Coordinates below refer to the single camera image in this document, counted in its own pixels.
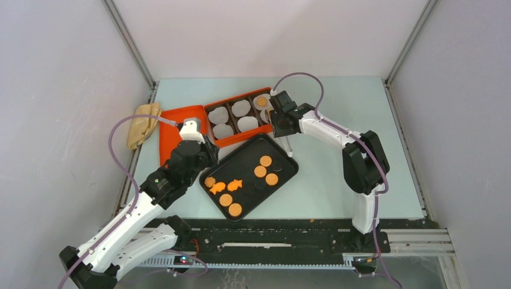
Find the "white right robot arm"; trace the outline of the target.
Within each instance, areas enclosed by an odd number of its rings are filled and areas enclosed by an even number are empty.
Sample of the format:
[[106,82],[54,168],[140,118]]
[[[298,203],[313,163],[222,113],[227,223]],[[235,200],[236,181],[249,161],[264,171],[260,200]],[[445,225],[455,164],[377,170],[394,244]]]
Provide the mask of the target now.
[[390,171],[379,136],[352,131],[323,116],[314,106],[297,105],[286,91],[270,92],[268,112],[275,137],[305,134],[332,145],[342,154],[343,177],[354,196],[352,247],[365,252],[375,243],[372,231],[379,223],[376,197],[387,193]]

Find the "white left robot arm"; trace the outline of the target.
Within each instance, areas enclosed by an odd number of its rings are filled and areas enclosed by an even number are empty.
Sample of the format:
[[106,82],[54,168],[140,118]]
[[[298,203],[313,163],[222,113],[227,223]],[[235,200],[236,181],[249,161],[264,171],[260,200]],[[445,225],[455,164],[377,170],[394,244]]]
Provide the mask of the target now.
[[64,280],[71,279],[78,288],[114,288],[127,272],[156,253],[188,248],[191,228],[178,216],[164,219],[140,239],[134,236],[184,196],[200,172],[218,163],[218,155],[219,148],[208,138],[181,141],[106,227],[81,246],[60,252],[67,269]]

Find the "orange box lid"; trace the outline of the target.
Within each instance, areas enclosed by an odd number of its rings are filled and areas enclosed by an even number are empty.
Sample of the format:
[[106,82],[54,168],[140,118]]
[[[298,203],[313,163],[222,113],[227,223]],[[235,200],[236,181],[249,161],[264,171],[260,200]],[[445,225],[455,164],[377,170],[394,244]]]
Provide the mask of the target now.
[[[161,117],[182,123],[184,119],[196,117],[201,121],[201,133],[207,134],[208,129],[205,125],[206,113],[202,105],[193,105],[188,107],[176,108],[173,110],[163,111]],[[170,158],[171,152],[175,149],[179,142],[182,141],[179,135],[179,129],[176,126],[170,126],[161,122],[159,128],[159,159],[160,165],[164,165],[165,161]]]

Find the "black baking tray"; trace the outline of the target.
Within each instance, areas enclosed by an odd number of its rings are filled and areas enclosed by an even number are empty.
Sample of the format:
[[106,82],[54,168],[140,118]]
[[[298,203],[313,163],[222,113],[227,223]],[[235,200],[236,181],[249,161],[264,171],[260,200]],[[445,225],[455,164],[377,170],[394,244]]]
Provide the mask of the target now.
[[200,186],[229,221],[242,220],[299,171],[267,134],[257,134],[199,177]]

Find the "silver metal tongs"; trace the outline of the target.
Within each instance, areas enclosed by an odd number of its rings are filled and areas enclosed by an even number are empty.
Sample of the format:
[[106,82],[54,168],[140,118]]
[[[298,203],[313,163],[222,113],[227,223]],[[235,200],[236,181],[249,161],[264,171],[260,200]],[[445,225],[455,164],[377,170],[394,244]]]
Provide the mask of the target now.
[[[270,125],[272,124],[271,116],[270,116],[272,110],[273,110],[272,108],[265,109],[265,116],[267,118],[268,124],[270,124]],[[285,136],[285,137],[274,136],[274,139],[284,149],[284,151],[286,152],[288,157],[293,157],[293,150],[290,146],[290,141],[287,136]]]

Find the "orange cookie box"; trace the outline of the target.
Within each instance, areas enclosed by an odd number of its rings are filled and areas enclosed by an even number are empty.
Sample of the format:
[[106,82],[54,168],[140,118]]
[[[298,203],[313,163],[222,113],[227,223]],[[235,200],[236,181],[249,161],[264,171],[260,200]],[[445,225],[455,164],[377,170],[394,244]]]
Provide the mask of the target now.
[[[268,123],[264,123],[261,118],[260,118],[260,110],[256,109],[253,105],[253,99],[260,95],[260,94],[263,94],[263,93],[268,93],[270,92],[270,88],[269,87],[266,87],[266,88],[262,88],[262,89],[258,89],[258,90],[254,90],[254,91],[251,91],[251,92],[248,92],[248,93],[244,93],[244,94],[241,94],[241,95],[237,95],[237,96],[234,96],[234,97],[231,97],[231,98],[228,98],[228,99],[223,99],[221,101],[217,101],[217,102],[214,102],[214,103],[211,103],[211,104],[207,104],[204,106],[204,109],[205,109],[205,113],[206,113],[206,118],[207,118],[207,123],[208,123],[208,127],[211,131],[211,134],[213,136],[213,141],[214,143],[219,146],[220,148],[224,148],[224,147],[227,147],[227,146],[230,146],[230,145],[233,145],[233,144],[236,144],[236,143],[240,143],[242,141],[245,141],[245,140],[248,140],[249,138],[257,135],[257,134],[260,134],[260,133],[265,133],[265,134],[269,134],[271,133],[273,130],[272,130],[272,126]],[[253,129],[253,130],[250,130],[250,131],[247,131],[247,132],[240,132],[239,129],[238,129],[238,126],[237,126],[237,121],[241,118],[241,117],[235,117],[233,114],[232,114],[232,111],[231,111],[231,106],[237,102],[237,101],[241,101],[241,100],[247,100],[249,101],[250,105],[251,105],[251,111],[246,115],[246,116],[253,116],[253,117],[256,117],[258,122],[259,122],[259,127],[257,129]],[[234,130],[234,135],[231,136],[231,137],[228,137],[228,138],[224,138],[222,140],[217,140],[214,135],[213,135],[213,127],[215,126],[213,123],[211,123],[208,119],[208,113],[211,112],[212,110],[214,110],[215,108],[217,107],[221,107],[221,106],[224,106],[227,108],[228,110],[228,113],[229,113],[229,120],[228,122],[226,123],[227,125],[230,125],[233,130]]]

